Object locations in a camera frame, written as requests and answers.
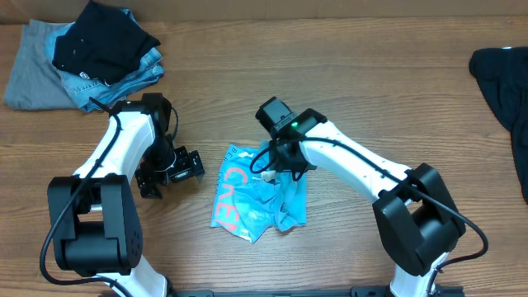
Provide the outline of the light blue printed t-shirt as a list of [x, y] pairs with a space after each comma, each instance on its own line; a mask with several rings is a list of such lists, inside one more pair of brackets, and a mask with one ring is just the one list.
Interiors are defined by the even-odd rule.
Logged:
[[306, 176], [294, 181], [289, 172], [250, 171], [251, 161], [266, 147], [229, 145], [219, 168], [210, 227], [255, 243], [270, 227], [286, 232], [306, 225]]

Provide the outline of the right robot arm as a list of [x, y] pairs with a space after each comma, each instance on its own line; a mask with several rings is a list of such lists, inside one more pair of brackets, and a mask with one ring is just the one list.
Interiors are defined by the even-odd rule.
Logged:
[[313, 109], [297, 114], [272, 97], [256, 118], [271, 136], [264, 168], [299, 180], [321, 167], [342, 179], [372, 206], [380, 240], [395, 264], [387, 285], [354, 286], [351, 296], [461, 296], [460, 286], [435, 282], [465, 224], [438, 171], [423, 163], [391, 162], [343, 134]]

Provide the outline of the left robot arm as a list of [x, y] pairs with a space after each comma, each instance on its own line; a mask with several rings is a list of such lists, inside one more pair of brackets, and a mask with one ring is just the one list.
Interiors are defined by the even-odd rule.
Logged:
[[40, 251], [40, 273], [51, 284], [101, 282], [118, 296], [174, 296], [172, 282], [143, 255], [144, 236], [131, 191], [160, 199], [160, 186], [202, 179], [197, 151], [176, 147], [171, 102], [157, 93], [109, 107], [109, 126], [90, 158], [47, 189], [51, 227]]

